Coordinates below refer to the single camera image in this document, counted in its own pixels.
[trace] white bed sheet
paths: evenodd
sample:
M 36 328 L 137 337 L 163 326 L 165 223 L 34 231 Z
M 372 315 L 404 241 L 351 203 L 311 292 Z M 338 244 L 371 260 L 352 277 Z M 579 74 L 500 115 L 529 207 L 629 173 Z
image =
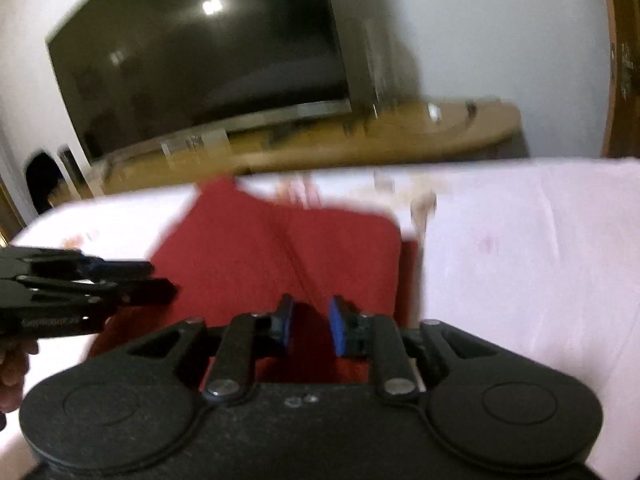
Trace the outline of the white bed sheet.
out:
M 325 203 L 348 200 L 393 210 L 415 235 L 409 206 L 438 197 L 426 240 L 420 316 L 444 320 L 577 376 L 605 410 L 589 465 L 604 478 L 640 474 L 640 164 L 537 160 L 377 169 L 394 183 L 380 193 L 372 170 L 318 171 Z M 270 195 L 274 176 L 243 179 Z M 149 256 L 196 198 L 193 186 L 148 190 L 57 208 L 16 244 L 82 249 L 105 258 Z M 26 388 L 79 362 L 92 337 L 46 340 Z M 0 433 L 0 478 L 33 466 L 17 415 Z

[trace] black round object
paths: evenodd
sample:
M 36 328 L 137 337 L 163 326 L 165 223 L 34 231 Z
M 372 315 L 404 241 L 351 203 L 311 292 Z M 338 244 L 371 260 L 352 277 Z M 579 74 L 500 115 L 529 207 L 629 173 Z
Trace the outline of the black round object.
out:
M 190 428 L 197 397 L 181 384 L 74 385 L 61 374 L 30 392 L 20 425 L 34 451 L 61 468 L 116 472 L 172 447 Z
M 428 397 L 427 416 L 441 439 L 476 462 L 511 470 L 584 458 L 602 425 L 590 389 L 535 364 L 519 373 L 502 359 L 473 361 Z

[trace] black tv screen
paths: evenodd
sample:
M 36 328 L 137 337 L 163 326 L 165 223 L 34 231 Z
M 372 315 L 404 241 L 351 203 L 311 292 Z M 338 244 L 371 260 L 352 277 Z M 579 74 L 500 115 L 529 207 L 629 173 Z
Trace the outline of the black tv screen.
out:
M 349 97 L 329 0 L 88 0 L 48 47 L 90 161 L 201 124 L 249 116 L 239 124 L 256 126 L 277 120 L 273 110 Z

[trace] wooden tv stand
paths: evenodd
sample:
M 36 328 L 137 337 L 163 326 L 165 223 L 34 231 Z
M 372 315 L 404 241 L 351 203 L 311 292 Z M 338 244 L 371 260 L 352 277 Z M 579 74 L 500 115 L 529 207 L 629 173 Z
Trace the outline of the wooden tv stand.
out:
M 202 182 L 217 174 L 251 174 L 455 160 L 491 149 L 521 131 L 520 113 L 501 101 L 477 102 L 470 116 L 465 102 L 439 102 L 442 120 L 431 120 L 422 102 L 382 110 L 377 118 L 319 121 L 267 145 L 270 130 L 232 136 L 230 142 L 165 156 L 158 151 L 116 164 L 108 176 L 78 195 L 66 185 L 50 197 L 52 205 L 136 189 Z

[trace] white wall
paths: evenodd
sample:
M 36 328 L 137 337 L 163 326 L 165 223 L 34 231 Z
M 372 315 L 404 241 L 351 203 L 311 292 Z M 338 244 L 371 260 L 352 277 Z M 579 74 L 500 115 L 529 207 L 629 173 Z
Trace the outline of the white wall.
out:
M 86 162 L 45 38 L 79 0 L 0 0 L 0 126 L 18 165 L 69 144 Z M 392 24 L 408 92 L 498 96 L 524 118 L 534 156 L 597 156 L 606 121 L 605 0 L 332 0 L 358 93 L 358 22 Z

